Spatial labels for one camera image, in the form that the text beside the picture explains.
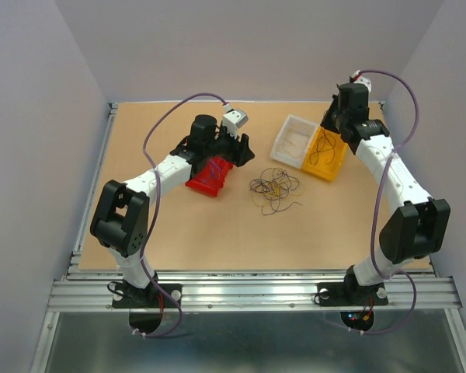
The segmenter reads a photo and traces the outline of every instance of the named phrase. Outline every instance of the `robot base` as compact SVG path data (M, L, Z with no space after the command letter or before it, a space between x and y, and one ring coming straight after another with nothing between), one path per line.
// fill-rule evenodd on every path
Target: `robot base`
M183 286L181 284L159 284L168 294L179 292L179 299L177 302L181 304L181 291ZM114 295L112 300L113 309L158 309L159 302L157 299L158 290L150 283L145 289L136 288L126 281L116 282L114 284L114 291L124 295L120 297ZM164 298L165 309L175 309L176 306L166 297Z
M347 291L344 282L325 282L315 296L315 304L321 307L350 307L364 306L369 299L373 299L374 305L388 305L385 286L376 284L361 286L354 291Z

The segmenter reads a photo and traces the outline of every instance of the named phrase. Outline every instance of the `white cable clip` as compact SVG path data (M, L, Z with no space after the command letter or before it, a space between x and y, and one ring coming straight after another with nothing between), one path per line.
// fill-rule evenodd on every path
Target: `white cable clip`
M357 70L350 76L350 81L355 82L360 77L360 70Z
M223 105L223 108L224 108L225 113L228 113L228 112L230 112L230 111L233 110L233 107L231 106L230 103L224 104L224 105Z

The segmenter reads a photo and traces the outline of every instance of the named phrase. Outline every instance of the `gray wall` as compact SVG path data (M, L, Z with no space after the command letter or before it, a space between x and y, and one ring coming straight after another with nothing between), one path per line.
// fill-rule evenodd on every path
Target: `gray wall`
M327 100L358 68L401 71L442 2L56 1L110 101Z
M52 0L0 0L0 372L29 371L106 101Z
M466 0L446 0L402 76L421 109L417 135L402 156L419 182L452 208L443 249L433 256L442 275L454 275L466 325ZM412 104L395 87L386 117L397 138L412 124Z

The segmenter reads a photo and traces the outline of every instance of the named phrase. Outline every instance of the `red box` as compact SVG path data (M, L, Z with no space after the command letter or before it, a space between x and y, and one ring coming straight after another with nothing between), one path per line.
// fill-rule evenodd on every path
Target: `red box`
M221 157L214 157L209 159L207 166L193 179L188 180L185 185L212 197L217 197L231 168L233 168L232 163Z

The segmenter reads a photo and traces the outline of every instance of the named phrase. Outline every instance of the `metal floor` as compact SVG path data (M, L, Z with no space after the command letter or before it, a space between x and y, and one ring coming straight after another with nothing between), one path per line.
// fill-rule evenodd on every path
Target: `metal floor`
M377 311L376 329L405 311ZM48 372L457 372L463 371L443 310L418 310L383 336L340 329L338 312L185 315L176 336L133 336L125 313L65 313Z

